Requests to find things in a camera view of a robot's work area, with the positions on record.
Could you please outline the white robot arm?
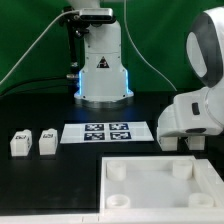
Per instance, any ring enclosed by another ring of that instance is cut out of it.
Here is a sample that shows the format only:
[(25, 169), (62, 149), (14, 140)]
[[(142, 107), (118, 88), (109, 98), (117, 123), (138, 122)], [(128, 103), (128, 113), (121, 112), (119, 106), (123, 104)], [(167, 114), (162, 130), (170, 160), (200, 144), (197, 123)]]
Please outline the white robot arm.
[[(121, 28), (100, 0), (67, 0), (84, 29), (85, 64), (75, 98), (95, 105), (133, 95), (121, 63)], [(160, 115), (157, 136), (205, 136), (224, 131), (224, 6), (202, 12), (186, 40), (188, 61), (204, 87), (179, 94)]]

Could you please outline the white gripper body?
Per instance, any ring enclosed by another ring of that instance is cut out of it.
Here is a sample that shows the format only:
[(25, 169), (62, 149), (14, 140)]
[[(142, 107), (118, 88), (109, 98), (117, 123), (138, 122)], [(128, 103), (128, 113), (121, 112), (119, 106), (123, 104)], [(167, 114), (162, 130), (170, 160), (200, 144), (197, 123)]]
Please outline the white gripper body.
[(219, 135), (224, 126), (208, 110), (209, 89), (178, 94), (158, 118), (157, 137)]

